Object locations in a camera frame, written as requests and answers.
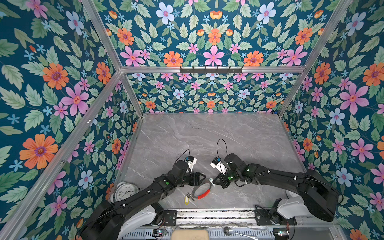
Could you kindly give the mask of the metal keyring with red grip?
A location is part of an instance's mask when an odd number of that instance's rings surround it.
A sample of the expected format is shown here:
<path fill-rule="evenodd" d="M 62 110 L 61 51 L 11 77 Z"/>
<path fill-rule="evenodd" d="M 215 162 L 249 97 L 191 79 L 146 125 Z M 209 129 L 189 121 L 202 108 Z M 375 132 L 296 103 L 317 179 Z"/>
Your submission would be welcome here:
<path fill-rule="evenodd" d="M 198 186 L 193 187 L 186 197 L 192 201 L 201 200 L 211 193 L 213 186 L 213 178 L 205 179 Z"/>

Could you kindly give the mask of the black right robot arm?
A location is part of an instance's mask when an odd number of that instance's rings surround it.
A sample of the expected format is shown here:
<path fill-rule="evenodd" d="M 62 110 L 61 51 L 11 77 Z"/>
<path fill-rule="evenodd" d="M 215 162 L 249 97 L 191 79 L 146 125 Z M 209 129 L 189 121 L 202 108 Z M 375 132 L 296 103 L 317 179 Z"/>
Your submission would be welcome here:
<path fill-rule="evenodd" d="M 223 160 L 214 158 L 211 167 L 220 172 L 213 180 L 214 185 L 224 189 L 238 182 L 242 183 L 241 187 L 248 184 L 273 186 L 299 195 L 314 217 L 325 222 L 332 222 L 335 217 L 341 193 L 316 171 L 291 173 L 273 170 L 259 164 L 247 164 L 233 153 Z"/>

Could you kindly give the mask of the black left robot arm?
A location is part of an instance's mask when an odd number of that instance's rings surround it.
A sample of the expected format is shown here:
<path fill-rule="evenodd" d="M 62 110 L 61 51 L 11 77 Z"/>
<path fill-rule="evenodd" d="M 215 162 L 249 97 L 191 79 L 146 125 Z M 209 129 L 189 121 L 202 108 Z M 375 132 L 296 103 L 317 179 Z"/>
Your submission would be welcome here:
<path fill-rule="evenodd" d="M 177 161 L 169 172 L 155 178 L 147 188 L 133 196 L 114 203 L 100 203 L 78 230 L 75 239 L 117 240 L 121 227 L 135 214 L 170 196 L 177 187 L 195 187 L 205 179 L 204 174 L 193 172 L 187 162 Z"/>

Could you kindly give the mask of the round metal knob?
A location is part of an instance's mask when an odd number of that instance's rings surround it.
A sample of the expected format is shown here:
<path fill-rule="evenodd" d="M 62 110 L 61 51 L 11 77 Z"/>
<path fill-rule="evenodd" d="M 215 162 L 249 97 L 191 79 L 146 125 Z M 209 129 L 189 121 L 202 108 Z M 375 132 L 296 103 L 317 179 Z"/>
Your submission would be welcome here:
<path fill-rule="evenodd" d="M 230 227 L 224 227 L 224 233 L 226 236 L 232 236 L 234 234 L 233 230 Z"/>

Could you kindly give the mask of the beige pad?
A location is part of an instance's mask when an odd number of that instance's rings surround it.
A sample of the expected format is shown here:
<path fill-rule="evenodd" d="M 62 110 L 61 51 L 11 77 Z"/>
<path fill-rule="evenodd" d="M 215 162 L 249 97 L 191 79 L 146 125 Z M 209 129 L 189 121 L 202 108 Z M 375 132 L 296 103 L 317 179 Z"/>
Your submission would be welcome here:
<path fill-rule="evenodd" d="M 206 230 L 175 230 L 170 240 L 209 240 L 209 232 Z"/>

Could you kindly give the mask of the white analog clock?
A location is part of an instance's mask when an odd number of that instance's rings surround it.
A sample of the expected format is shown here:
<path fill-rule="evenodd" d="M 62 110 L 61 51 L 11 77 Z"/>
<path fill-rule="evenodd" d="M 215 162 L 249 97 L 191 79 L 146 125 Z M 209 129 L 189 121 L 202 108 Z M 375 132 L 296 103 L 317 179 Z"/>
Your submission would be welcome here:
<path fill-rule="evenodd" d="M 120 182 L 115 191 L 113 192 L 112 196 L 110 197 L 110 202 L 115 203 L 122 200 L 125 200 L 136 193 L 139 192 L 139 188 L 131 183 L 126 182 Z"/>

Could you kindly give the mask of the black hook rack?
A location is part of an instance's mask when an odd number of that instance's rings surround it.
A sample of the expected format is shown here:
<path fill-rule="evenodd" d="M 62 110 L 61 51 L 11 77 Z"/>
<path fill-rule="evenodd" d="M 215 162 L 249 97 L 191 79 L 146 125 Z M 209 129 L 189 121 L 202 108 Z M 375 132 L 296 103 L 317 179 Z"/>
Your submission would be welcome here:
<path fill-rule="evenodd" d="M 181 74 L 238 74 L 243 67 L 180 67 Z"/>

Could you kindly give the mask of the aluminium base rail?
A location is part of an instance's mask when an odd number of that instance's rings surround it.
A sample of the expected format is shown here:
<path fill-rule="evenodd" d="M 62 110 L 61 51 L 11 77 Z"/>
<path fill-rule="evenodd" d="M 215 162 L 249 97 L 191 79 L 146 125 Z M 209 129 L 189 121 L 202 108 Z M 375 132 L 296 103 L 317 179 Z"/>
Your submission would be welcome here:
<path fill-rule="evenodd" d="M 338 220 L 321 221 L 312 216 L 295 217 L 295 226 L 258 226 L 255 220 L 255 208 L 229 209 L 174 209 L 178 211 L 176 226 L 178 227 L 219 227 L 235 226 L 242 228 L 339 228 Z"/>

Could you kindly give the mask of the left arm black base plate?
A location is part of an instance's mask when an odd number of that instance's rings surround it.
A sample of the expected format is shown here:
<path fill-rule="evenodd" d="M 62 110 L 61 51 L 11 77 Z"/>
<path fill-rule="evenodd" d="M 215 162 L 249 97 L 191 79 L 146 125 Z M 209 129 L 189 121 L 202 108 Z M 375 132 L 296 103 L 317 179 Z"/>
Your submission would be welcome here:
<path fill-rule="evenodd" d="M 153 226 L 175 226 L 177 222 L 178 211 L 164 210 L 156 214 L 152 225 Z"/>

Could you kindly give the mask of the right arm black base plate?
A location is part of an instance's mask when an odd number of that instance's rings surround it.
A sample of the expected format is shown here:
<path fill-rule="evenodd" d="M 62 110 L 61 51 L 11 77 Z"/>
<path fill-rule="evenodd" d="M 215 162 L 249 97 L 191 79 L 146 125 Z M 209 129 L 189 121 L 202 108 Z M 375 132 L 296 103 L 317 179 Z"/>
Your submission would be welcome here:
<path fill-rule="evenodd" d="M 266 210 L 255 206 L 255 220 L 258 226 L 295 226 L 295 218 L 285 219 L 277 211 Z"/>

